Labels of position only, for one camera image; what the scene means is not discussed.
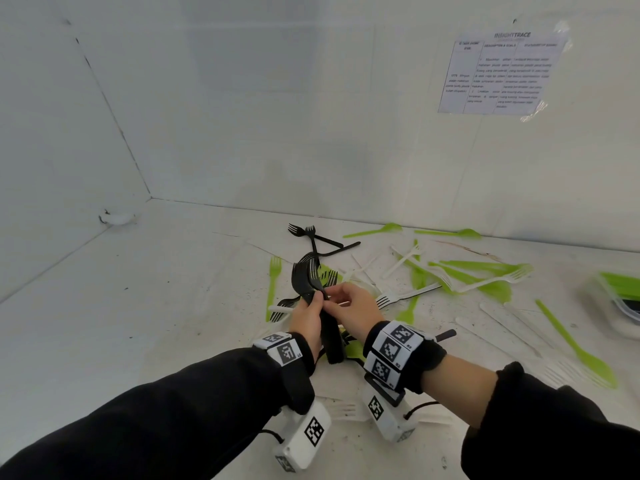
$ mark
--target white wall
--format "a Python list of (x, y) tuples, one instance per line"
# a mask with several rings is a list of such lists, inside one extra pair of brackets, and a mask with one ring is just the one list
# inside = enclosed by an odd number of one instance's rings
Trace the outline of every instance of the white wall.
[[(64, 1), (153, 197), (640, 250), (640, 0)], [(535, 118), (437, 113), (457, 35), (560, 20)]]
[(0, 0), (0, 301), (149, 195), (52, 0)]

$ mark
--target black jacket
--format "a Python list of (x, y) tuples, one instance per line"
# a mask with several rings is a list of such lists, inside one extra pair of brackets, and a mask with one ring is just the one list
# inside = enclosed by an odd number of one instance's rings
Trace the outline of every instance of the black jacket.
[[(638, 431), (609, 423), (590, 400), (542, 384), (518, 363), (498, 374), (481, 428), (463, 444), (469, 478), (637, 477)], [(280, 366), (265, 352), (231, 350), (45, 436), (2, 466), (0, 479), (208, 480), (286, 398)]]

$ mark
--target bare forearm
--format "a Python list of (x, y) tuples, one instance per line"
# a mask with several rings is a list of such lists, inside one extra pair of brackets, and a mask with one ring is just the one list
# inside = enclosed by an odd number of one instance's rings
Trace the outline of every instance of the bare forearm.
[(446, 355), (434, 370), (422, 373), (421, 385), (469, 426), (480, 428), (497, 380), (489, 369)]

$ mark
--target wrist strap with markers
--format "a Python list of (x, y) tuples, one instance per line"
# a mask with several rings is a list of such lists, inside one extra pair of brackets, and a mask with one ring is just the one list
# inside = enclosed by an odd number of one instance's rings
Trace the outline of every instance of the wrist strap with markers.
[(367, 336), (364, 368), (395, 391), (407, 388), (421, 394), (422, 373), (436, 368), (446, 354), (423, 331), (402, 322), (382, 321)]
[(309, 380), (316, 364), (304, 337), (295, 332), (277, 331), (256, 340), (253, 346), (265, 350), (280, 364), (282, 382), (289, 398), (287, 405), (298, 414), (306, 414), (316, 397)]

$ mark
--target paper sheet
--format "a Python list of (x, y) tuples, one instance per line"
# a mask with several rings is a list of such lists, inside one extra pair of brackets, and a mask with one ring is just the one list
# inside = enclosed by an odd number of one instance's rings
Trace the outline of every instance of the paper sheet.
[(469, 34), (456, 40), (438, 112), (532, 114), (567, 33)]

